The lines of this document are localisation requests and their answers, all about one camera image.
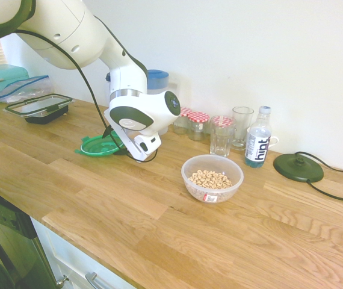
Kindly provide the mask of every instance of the red checkered lid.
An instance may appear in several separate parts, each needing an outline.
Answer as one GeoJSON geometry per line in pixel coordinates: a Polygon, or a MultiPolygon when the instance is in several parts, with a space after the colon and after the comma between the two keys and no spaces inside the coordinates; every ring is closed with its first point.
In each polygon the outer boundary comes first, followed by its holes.
{"type": "Polygon", "coordinates": [[[188,118],[192,122],[203,123],[203,122],[207,122],[210,117],[206,113],[201,113],[199,111],[192,111],[192,112],[188,113],[188,118]]]}
{"type": "Polygon", "coordinates": [[[191,112],[190,108],[181,107],[181,113],[179,114],[179,116],[188,116],[189,112],[191,112]]]}
{"type": "Polygon", "coordinates": [[[229,126],[233,123],[233,119],[229,116],[214,116],[212,121],[222,127],[229,126]]]}

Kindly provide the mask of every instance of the hint water bottle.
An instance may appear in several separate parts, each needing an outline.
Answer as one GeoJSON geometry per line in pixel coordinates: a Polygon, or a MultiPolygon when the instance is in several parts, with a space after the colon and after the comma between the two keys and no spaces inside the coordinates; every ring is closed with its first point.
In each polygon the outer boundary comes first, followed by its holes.
{"type": "Polygon", "coordinates": [[[260,107],[257,120],[249,128],[246,140],[245,163],[262,167],[267,157],[272,129],[269,125],[270,107],[260,107]]]}

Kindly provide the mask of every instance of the food storage container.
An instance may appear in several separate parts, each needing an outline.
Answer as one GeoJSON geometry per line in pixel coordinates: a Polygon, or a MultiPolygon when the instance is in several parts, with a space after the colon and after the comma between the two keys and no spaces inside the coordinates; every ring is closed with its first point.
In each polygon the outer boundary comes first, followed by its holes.
{"type": "Polygon", "coordinates": [[[244,174],[232,160],[218,155],[198,155],[187,160],[181,168],[181,175],[189,193],[204,203],[220,203],[230,199],[243,183],[244,174]],[[189,180],[198,170],[215,171],[227,176],[232,186],[224,189],[203,188],[189,180]]]}
{"type": "Polygon", "coordinates": [[[45,95],[5,107],[5,111],[24,117],[29,123],[45,125],[68,112],[72,98],[64,95],[45,95]]]}

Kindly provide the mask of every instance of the blue pitcher lid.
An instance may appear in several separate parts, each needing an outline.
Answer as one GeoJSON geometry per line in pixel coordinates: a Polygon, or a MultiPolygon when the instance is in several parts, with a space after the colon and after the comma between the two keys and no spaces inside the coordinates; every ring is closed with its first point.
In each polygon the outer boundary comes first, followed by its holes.
{"type": "Polygon", "coordinates": [[[169,73],[158,70],[149,69],[147,71],[147,89],[164,89],[168,85],[169,73]]]}

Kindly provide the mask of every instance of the plastic container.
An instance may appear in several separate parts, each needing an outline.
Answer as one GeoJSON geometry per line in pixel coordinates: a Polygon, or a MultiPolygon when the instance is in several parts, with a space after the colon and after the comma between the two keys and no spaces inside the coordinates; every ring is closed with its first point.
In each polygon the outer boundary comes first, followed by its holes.
{"type": "Polygon", "coordinates": [[[48,75],[35,76],[7,85],[0,91],[0,102],[10,103],[38,98],[54,92],[54,86],[48,75]]]}
{"type": "Polygon", "coordinates": [[[200,141],[206,138],[209,115],[199,111],[188,113],[188,136],[191,140],[200,141]]]}
{"type": "Polygon", "coordinates": [[[188,114],[191,112],[190,108],[181,107],[181,113],[179,117],[173,122],[174,132],[176,134],[187,134],[188,133],[188,125],[189,119],[188,114]]]}
{"type": "Polygon", "coordinates": [[[247,133],[245,163],[252,167],[262,167],[267,157],[272,128],[269,124],[270,107],[260,107],[256,122],[247,133]]]}
{"type": "Polygon", "coordinates": [[[218,155],[198,155],[187,160],[181,168],[181,175],[189,193],[204,203],[220,203],[230,199],[243,183],[244,174],[241,168],[232,160],[218,155]],[[221,190],[203,188],[189,180],[198,170],[223,173],[233,186],[221,190]]]}
{"type": "Polygon", "coordinates": [[[69,110],[72,98],[51,94],[31,98],[5,107],[5,111],[24,117],[27,122],[47,124],[69,110]]]}

